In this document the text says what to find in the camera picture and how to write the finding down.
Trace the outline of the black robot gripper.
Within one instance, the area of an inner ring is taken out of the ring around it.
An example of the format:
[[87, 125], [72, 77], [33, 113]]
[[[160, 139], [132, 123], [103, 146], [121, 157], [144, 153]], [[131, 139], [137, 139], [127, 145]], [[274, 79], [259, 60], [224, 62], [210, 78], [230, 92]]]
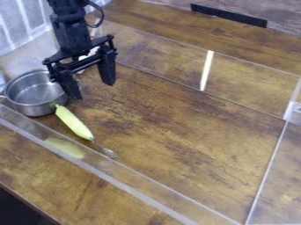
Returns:
[[[117, 53], [112, 43], [113, 36], [108, 34], [92, 39], [88, 32], [89, 25], [83, 14], [57, 15], [53, 13], [51, 22], [60, 50], [44, 59], [44, 66], [48, 68], [51, 77], [55, 77], [55, 81], [61, 85], [67, 96], [81, 100], [79, 84], [72, 74], [85, 68], [83, 66], [85, 63], [99, 62], [97, 69], [103, 83], [109, 86], [115, 84]], [[97, 47], [95, 56], [80, 62], [79, 57], [87, 55], [95, 47]]]

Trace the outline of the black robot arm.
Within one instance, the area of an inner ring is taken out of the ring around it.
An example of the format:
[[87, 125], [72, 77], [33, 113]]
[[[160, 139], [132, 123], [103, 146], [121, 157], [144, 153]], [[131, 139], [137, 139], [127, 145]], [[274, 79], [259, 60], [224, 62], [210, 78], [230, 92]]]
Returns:
[[[53, 34], [60, 50], [44, 59], [42, 65], [49, 72], [49, 80], [61, 85], [67, 96], [81, 100], [80, 87], [73, 74], [92, 65], [97, 66], [104, 84], [113, 85], [116, 79], [116, 48], [113, 36], [107, 34], [91, 39], [88, 28], [97, 28], [104, 15], [101, 7], [91, 0], [47, 0], [53, 13], [49, 17]], [[89, 25], [85, 22], [84, 7], [92, 6], [100, 13], [100, 21]]]

